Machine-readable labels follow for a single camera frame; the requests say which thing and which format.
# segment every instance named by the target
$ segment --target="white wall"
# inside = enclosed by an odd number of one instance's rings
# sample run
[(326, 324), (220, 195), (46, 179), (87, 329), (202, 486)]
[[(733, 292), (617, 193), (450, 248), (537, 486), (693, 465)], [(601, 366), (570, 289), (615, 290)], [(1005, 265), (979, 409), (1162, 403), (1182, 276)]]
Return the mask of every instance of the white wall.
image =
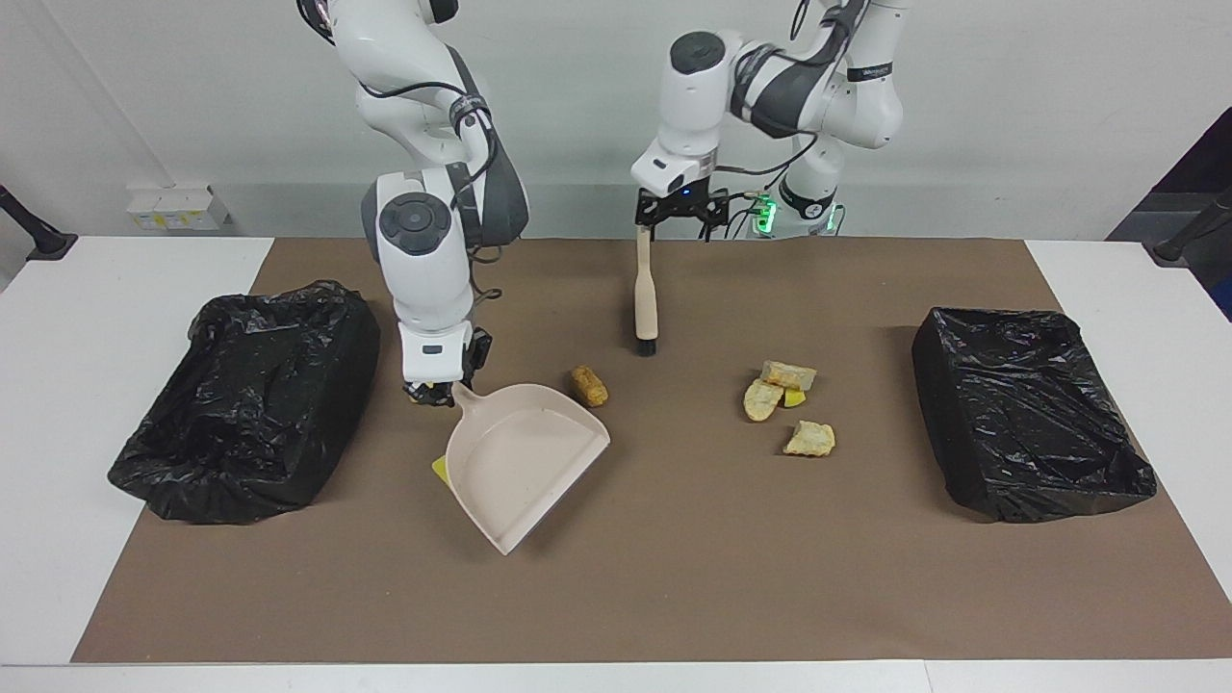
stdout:
[[(152, 174), (12, 11), (32, 1), (0, 0), (0, 180), (67, 231), (133, 233), (124, 189)], [(402, 165), (291, 0), (41, 1), (172, 176), (214, 185), (235, 233), (355, 234), (360, 192)], [(781, 42), (795, 5), (462, 0), (440, 35), (492, 85), (529, 233), (628, 236), (627, 169), (673, 38)], [(1226, 0), (920, 0), (896, 62), (907, 122), (849, 155), (844, 232), (1103, 238), (1228, 107), (1230, 48)], [(722, 159), (785, 153), (733, 122)]]

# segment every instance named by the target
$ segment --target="green led light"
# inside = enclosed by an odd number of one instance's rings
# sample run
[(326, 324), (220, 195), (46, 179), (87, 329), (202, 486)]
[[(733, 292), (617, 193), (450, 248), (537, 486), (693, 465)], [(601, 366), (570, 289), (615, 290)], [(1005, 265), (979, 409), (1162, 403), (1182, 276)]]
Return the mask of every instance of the green led light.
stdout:
[(779, 203), (769, 195), (758, 197), (758, 221), (753, 228), (761, 236), (770, 236), (774, 232), (774, 216), (779, 211)]
[(825, 219), (825, 236), (838, 236), (839, 227), (843, 226), (843, 219), (846, 218), (846, 208), (843, 205), (834, 205), (830, 207), (830, 216)]

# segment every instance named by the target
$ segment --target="black cable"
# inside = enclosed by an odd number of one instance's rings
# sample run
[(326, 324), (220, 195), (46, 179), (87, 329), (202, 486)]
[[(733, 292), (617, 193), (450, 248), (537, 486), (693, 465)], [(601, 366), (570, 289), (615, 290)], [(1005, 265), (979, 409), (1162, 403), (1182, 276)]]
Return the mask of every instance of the black cable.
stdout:
[(419, 81), (408, 86), (394, 89), (393, 91), (377, 91), (376, 89), (372, 89), (371, 86), (363, 84), (362, 81), (360, 83), (360, 86), (362, 86), (363, 91), (367, 91), (368, 96), (372, 96), (373, 99), (393, 99), (394, 96), (402, 96), (403, 94), (409, 94), (419, 89), (431, 89), (434, 86), (437, 89), (444, 89), (446, 91), (452, 91), (458, 96), (467, 95), (466, 90), (447, 81)]
[(748, 221), (749, 215), (753, 213), (753, 208), (758, 206), (758, 201), (756, 201), (758, 196), (759, 196), (759, 194), (756, 191), (745, 190), (744, 192), (737, 192), (734, 195), (728, 195), (723, 200), (724, 202), (729, 202), (729, 201), (737, 200), (737, 199), (740, 199), (740, 200), (752, 200), (752, 202), (749, 202), (748, 207), (744, 207), (743, 210), (738, 210), (734, 215), (732, 215), (731, 217), (728, 217), (727, 223), (723, 224), (723, 238), (731, 238), (732, 224), (736, 223), (736, 219), (740, 218), (740, 215), (744, 215), (744, 218), (740, 222), (740, 227), (737, 227), (737, 234), (739, 234), (739, 228), (743, 228), (744, 222)]
[(736, 219), (740, 219), (740, 223), (736, 227), (736, 238), (740, 237), (740, 229), (744, 228), (745, 222), (748, 222), (749, 217), (753, 216), (753, 207), (754, 205), (749, 205), (747, 208), (732, 215), (732, 218), (727, 222), (727, 229), (723, 232), (723, 238), (732, 237), (732, 224), (736, 223)]
[(333, 31), (325, 17), (320, 16), (320, 11), (317, 7), (315, 0), (297, 0), (296, 5), (299, 6), (299, 18), (308, 25), (309, 28), (317, 32), (318, 36), (334, 46)]
[(457, 210), (458, 208), (458, 196), (462, 195), (462, 192), (466, 191), (467, 189), (469, 189), (472, 185), (474, 185), (474, 182), (477, 180), (479, 180), (479, 176), (482, 176), (483, 174), (488, 173), (488, 169), (490, 169), (492, 164), (496, 160), (496, 136), (495, 136), (495, 132), (492, 128), (489, 128), (487, 125), (484, 125), (484, 122), (483, 122), (482, 118), (479, 120), (479, 129), (483, 131), (483, 137), (484, 137), (484, 139), (488, 141), (488, 158), (484, 159), (483, 165), (479, 166), (479, 170), (477, 170), (473, 174), (471, 174), (467, 178), (467, 181), (463, 182), (462, 186), (458, 187), (456, 192), (453, 192), (453, 199), (450, 200), (450, 208), (451, 210)]
[[(771, 123), (771, 125), (780, 126), (780, 123)], [(784, 162), (784, 163), (781, 163), (781, 164), (779, 164), (776, 166), (770, 166), (769, 169), (765, 169), (765, 170), (754, 171), (754, 170), (749, 170), (749, 169), (745, 169), (745, 168), (742, 168), (742, 166), (715, 166), (715, 170), (716, 171), (723, 171), (723, 173), (734, 173), (734, 174), (740, 174), (740, 175), (752, 175), (752, 176), (770, 175), (772, 173), (779, 173), (779, 171), (782, 171), (782, 170), (787, 170), (788, 166), (791, 166), (792, 164), (795, 164), (801, 157), (803, 157), (806, 153), (808, 153), (808, 150), (812, 149), (814, 144), (817, 144), (817, 141), (821, 137), (816, 132), (804, 132), (802, 129), (786, 128), (786, 127), (784, 129), (791, 129), (792, 134), (809, 134), (809, 136), (812, 136), (812, 139), (808, 142), (808, 144), (806, 144), (804, 147), (802, 147), (800, 149), (800, 152), (796, 152), (790, 158), (787, 158), (786, 162)]]
[(505, 295), (505, 292), (503, 290), (496, 289), (496, 287), (493, 287), (493, 289), (479, 289), (479, 284), (476, 282), (476, 280), (474, 280), (474, 265), (476, 264), (479, 264), (479, 265), (492, 265), (492, 264), (495, 264), (496, 261), (499, 261), (503, 255), (504, 255), (504, 248), (501, 248), (500, 245), (496, 247), (496, 256), (495, 258), (480, 258), (479, 256), (479, 248), (473, 248), (471, 250), (467, 250), (467, 261), (468, 261), (467, 264), (468, 264), (468, 269), (471, 271), (471, 291), (474, 291), (474, 303), (472, 303), (472, 306), (471, 306), (471, 311), (472, 312), (476, 308), (479, 307), (479, 303), (483, 303), (484, 301), (495, 301), (495, 300), (498, 300), (498, 298), (500, 298), (501, 296)]
[[(817, 143), (817, 141), (814, 139), (814, 141), (812, 141), (812, 142), (808, 143), (808, 147), (812, 147), (816, 143)], [(774, 186), (779, 185), (779, 181), (782, 180), (782, 178), (785, 175), (787, 175), (787, 168), (786, 166), (781, 171), (779, 171), (777, 175), (775, 175), (774, 178), (771, 178), (770, 182), (768, 182), (766, 186), (763, 187), (763, 190), (774, 190)]]
[[(460, 86), (457, 86), (455, 84), (450, 84), (447, 81), (419, 81), (419, 83), (415, 83), (415, 84), (410, 84), (410, 85), (407, 85), (407, 86), (402, 86), (402, 88), (394, 89), (392, 91), (377, 91), (376, 89), (372, 89), (371, 86), (363, 84), (362, 81), (360, 83), (360, 86), (362, 86), (363, 91), (366, 91), (368, 94), (368, 96), (372, 96), (373, 99), (393, 99), (395, 96), (402, 96), (404, 94), (409, 94), (411, 91), (416, 91), (416, 90), (420, 90), (420, 89), (434, 89), (434, 88), (435, 89), (444, 89), (446, 91), (452, 91), (453, 94), (457, 94), (458, 96), (469, 96), (469, 94), (467, 94), (466, 90), (463, 90), (462, 88), (460, 88)], [(478, 118), (479, 117), (478, 113), (484, 113), (484, 115), (488, 116), (489, 120), (492, 118), (492, 111), (489, 111), (488, 107), (483, 106), (483, 105), (473, 105), (469, 110), (467, 110), (467, 111), (464, 111), (462, 113), (458, 113), (458, 116), (457, 116), (457, 123), (458, 123), (457, 125), (457, 134), (458, 134), (458, 137), (461, 137), (461, 134), (462, 134), (461, 133), (462, 121), (467, 116), (474, 116), (474, 117)], [(466, 190), (468, 190), (471, 186), (473, 186), (474, 182), (477, 180), (479, 180), (479, 178), (483, 174), (488, 173), (488, 169), (492, 168), (492, 164), (494, 164), (496, 162), (496, 153), (498, 153), (496, 152), (496, 138), (495, 138), (495, 133), (494, 133), (493, 128), (488, 127), (488, 125), (483, 122), (483, 118), (479, 118), (479, 128), (483, 131), (483, 137), (488, 142), (488, 157), (487, 157), (487, 159), (484, 159), (483, 165), (480, 165), (479, 169), (476, 173), (471, 174), (467, 178), (467, 181), (463, 182), (462, 186), (458, 187), (453, 192), (453, 199), (450, 200), (450, 208), (451, 210), (456, 210), (458, 207), (458, 196), (462, 195), (462, 192), (464, 192)]]
[(753, 218), (752, 211), (744, 215), (744, 218), (740, 219), (740, 226), (736, 227), (736, 233), (732, 234), (732, 238), (739, 239), (740, 234), (744, 233), (744, 224), (749, 223), (749, 219), (752, 218)]
[(800, 37), (800, 30), (804, 28), (804, 17), (808, 16), (808, 4), (809, 0), (800, 0), (800, 5), (796, 5), (796, 15), (791, 18), (791, 39), (796, 41)]
[(495, 258), (480, 258), (479, 256), (479, 250), (482, 250), (482, 249), (483, 248), (476, 245), (474, 248), (467, 250), (466, 254), (467, 254), (468, 258), (471, 258), (472, 263), (476, 263), (476, 264), (479, 264), (479, 265), (494, 265), (494, 264), (499, 263), (500, 258), (503, 258), (505, 255), (505, 247), (504, 245), (496, 245), (496, 256)]

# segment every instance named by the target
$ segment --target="black clamp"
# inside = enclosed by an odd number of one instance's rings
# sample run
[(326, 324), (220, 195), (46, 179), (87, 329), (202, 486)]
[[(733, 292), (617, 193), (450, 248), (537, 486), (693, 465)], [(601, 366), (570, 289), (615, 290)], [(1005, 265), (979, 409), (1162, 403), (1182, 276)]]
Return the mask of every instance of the black clamp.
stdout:
[(458, 96), (458, 100), (450, 106), (450, 125), (453, 127), (453, 132), (460, 132), (462, 129), (462, 121), (477, 111), (492, 112), (488, 110), (488, 101), (483, 96), (478, 94), (463, 94)]
[(710, 178), (703, 178), (683, 186), (667, 197), (655, 197), (650, 191), (637, 191), (637, 211), (633, 223), (644, 226), (654, 233), (654, 227), (669, 218), (694, 218), (702, 223), (702, 236), (710, 240), (715, 228), (727, 226), (731, 221), (731, 196), (726, 187), (710, 191)]

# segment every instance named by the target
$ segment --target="dustpan handle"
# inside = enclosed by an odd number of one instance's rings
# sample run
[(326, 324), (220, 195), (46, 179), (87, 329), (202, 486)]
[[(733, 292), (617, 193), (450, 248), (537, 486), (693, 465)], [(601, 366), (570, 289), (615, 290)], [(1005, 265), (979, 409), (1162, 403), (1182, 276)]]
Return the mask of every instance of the dustpan handle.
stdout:
[(483, 397), (476, 395), (469, 387), (462, 385), (461, 382), (453, 383), (453, 401), (466, 409), (467, 407), (478, 404), (483, 401)]

